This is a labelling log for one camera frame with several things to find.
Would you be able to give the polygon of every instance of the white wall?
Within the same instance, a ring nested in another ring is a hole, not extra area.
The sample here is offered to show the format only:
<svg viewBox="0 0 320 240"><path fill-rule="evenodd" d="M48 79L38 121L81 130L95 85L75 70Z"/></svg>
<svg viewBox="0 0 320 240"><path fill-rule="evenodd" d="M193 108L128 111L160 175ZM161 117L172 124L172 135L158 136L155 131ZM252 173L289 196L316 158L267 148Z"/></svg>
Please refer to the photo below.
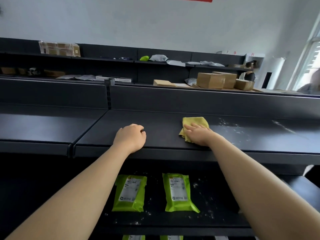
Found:
<svg viewBox="0 0 320 240"><path fill-rule="evenodd" d="M270 54L296 0L0 0L0 37Z"/></svg>
<svg viewBox="0 0 320 240"><path fill-rule="evenodd" d="M286 57L275 89L286 89L320 12L320 0L297 0L274 55Z"/></svg>

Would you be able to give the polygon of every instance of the person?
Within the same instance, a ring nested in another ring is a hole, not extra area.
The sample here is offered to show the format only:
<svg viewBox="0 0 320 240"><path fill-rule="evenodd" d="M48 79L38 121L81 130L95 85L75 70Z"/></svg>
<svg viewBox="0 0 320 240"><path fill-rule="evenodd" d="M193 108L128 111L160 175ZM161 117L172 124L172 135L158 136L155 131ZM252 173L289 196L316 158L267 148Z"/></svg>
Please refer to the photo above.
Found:
<svg viewBox="0 0 320 240"><path fill-rule="evenodd" d="M201 125L184 125L192 142L209 147L260 240L320 239L320 214L268 169ZM119 170L146 141L143 126L119 129L113 145L37 209L7 240L84 240L92 233Z"/></svg>
<svg viewBox="0 0 320 240"><path fill-rule="evenodd" d="M256 64L257 64L257 61L256 60L253 60L253 61L249 61L245 64L245 67L247 69L254 69L256 67ZM253 71L247 71L245 72L245 75L244 75L244 79L246 81L252 81L254 82L254 80L256 79L256 75L254 74Z"/></svg>
<svg viewBox="0 0 320 240"><path fill-rule="evenodd" d="M299 88L297 92L308 95L320 95L320 69L312 75L310 83Z"/></svg>

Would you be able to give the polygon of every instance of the person's right arm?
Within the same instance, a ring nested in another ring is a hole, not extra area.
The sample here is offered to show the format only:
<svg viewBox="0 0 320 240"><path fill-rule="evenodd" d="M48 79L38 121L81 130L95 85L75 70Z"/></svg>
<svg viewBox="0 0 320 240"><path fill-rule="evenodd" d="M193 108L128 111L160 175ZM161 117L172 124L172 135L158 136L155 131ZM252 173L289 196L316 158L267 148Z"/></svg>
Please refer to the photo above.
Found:
<svg viewBox="0 0 320 240"><path fill-rule="evenodd" d="M211 148L260 240L320 239L320 213L277 176L212 130L184 127L192 142Z"/></svg>

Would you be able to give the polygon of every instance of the person's left hand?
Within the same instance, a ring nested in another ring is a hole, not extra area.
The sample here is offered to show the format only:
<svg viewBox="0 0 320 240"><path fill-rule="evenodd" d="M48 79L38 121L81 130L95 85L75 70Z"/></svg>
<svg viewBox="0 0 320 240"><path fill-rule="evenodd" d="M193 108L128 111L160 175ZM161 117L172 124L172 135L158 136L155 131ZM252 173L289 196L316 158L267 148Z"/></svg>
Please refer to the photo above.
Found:
<svg viewBox="0 0 320 240"><path fill-rule="evenodd" d="M122 147L124 150L128 149L130 154L140 150L146 143L146 132L141 132L143 128L142 125L137 124L120 128L115 135L113 145Z"/></svg>

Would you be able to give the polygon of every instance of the hand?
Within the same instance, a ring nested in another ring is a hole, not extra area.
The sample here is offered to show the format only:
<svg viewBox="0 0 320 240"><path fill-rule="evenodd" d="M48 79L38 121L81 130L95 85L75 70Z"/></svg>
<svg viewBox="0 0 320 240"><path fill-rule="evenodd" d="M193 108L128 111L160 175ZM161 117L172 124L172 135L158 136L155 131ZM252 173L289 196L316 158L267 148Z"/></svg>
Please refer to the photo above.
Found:
<svg viewBox="0 0 320 240"><path fill-rule="evenodd" d="M191 123L191 125L185 124L184 128L184 133L191 139L191 141L200 146L209 147L212 138L216 135L216 133L211 129L195 123Z"/></svg>
<svg viewBox="0 0 320 240"><path fill-rule="evenodd" d="M143 130L143 126L137 124L120 128L115 135L113 145L120 146L124 150L127 149L129 154L140 150L146 143L146 132L141 132L141 130Z"/></svg>

